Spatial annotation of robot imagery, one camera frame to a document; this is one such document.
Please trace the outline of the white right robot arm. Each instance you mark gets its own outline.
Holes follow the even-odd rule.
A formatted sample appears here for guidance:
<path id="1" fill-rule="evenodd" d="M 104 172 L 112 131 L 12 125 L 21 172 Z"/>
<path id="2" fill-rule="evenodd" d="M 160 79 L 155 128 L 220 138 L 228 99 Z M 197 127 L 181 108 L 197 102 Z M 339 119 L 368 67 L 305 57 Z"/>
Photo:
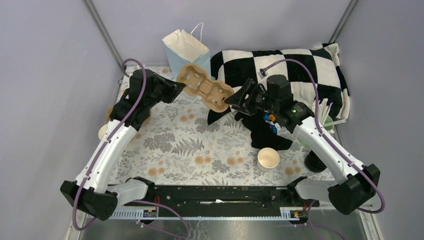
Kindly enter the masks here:
<path id="1" fill-rule="evenodd" d="M 332 173 L 334 180 L 299 178 L 294 188 L 287 191 L 287 201 L 293 206 L 305 200 L 331 203 L 340 213 L 349 215 L 368 200 L 378 195 L 381 206 L 373 213 L 380 213 L 386 201 L 377 185 L 380 170 L 362 161 L 345 150 L 319 123 L 311 109 L 294 100 L 289 89 L 290 82 L 283 75 L 272 75 L 267 87 L 248 79 L 235 94 L 225 99 L 233 109 L 252 116 L 259 111 L 275 115 L 298 140 L 305 143 Z"/>

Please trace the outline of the single white paper cup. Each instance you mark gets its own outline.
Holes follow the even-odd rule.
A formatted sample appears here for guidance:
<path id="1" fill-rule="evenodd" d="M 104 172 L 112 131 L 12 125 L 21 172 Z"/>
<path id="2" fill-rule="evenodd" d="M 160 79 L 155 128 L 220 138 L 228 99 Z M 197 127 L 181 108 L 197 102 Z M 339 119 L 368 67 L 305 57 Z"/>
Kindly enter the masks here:
<path id="1" fill-rule="evenodd" d="M 280 155 L 273 148 L 262 148 L 257 154 L 257 167 L 263 172 L 274 169 L 279 163 Z"/>

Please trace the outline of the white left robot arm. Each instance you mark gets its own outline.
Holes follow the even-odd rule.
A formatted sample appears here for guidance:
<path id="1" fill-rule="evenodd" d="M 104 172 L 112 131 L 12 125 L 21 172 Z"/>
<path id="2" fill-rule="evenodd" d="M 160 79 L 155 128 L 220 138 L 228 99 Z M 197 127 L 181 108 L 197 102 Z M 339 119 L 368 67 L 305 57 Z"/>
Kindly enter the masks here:
<path id="1" fill-rule="evenodd" d="M 138 200 L 148 206 L 155 200 L 155 184 L 143 177 L 110 185 L 110 177 L 127 145 L 150 117 L 158 103 L 172 103 L 186 87 L 151 70 L 138 69 L 129 77 L 129 87 L 113 106 L 104 135 L 92 157 L 73 181 L 65 180 L 60 191 L 73 211 L 105 221 L 119 206 Z"/>

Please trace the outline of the brown cardboard cup carrier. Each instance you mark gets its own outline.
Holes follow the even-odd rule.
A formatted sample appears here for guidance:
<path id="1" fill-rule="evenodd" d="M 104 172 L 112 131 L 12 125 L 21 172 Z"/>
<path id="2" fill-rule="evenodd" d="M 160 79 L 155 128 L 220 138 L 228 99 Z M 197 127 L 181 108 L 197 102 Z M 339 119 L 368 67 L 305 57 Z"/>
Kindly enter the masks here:
<path id="1" fill-rule="evenodd" d="M 188 95 L 201 97 L 212 111 L 223 113 L 229 108 L 225 100 L 234 94 L 233 88 L 221 80 L 211 80 L 200 66 L 193 63 L 184 65 L 176 81 L 186 85 L 183 90 Z"/>

